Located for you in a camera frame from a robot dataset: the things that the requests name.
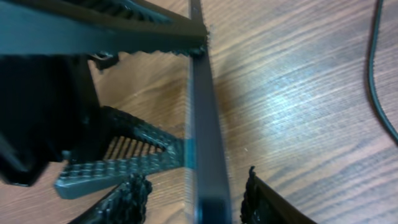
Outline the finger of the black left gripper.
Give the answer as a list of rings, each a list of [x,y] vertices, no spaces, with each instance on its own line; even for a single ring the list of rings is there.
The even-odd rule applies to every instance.
[[[1,1],[1,55],[200,54],[208,32],[148,1]]]
[[[184,165],[184,141],[116,108],[99,120],[71,151],[54,183],[63,199],[118,185],[130,174],[150,175]]]

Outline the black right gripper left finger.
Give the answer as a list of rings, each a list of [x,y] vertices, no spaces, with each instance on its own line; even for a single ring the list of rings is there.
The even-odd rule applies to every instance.
[[[131,174],[70,224],[143,224],[152,183]]]

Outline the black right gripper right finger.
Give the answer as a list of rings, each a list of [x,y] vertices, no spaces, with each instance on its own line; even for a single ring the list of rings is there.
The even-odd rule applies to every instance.
[[[244,200],[241,203],[241,222],[245,224],[316,224],[249,170]]]

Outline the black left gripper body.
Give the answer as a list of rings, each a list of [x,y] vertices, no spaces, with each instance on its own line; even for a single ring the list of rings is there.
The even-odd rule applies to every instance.
[[[118,59],[93,55],[1,56],[1,180],[31,186],[50,162],[95,161],[109,125],[89,61],[99,68]]]

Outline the blue screen smartphone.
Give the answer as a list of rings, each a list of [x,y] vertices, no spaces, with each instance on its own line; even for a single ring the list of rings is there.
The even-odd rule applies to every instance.
[[[192,178],[193,223],[232,222],[231,196],[208,44],[189,59],[185,165]]]

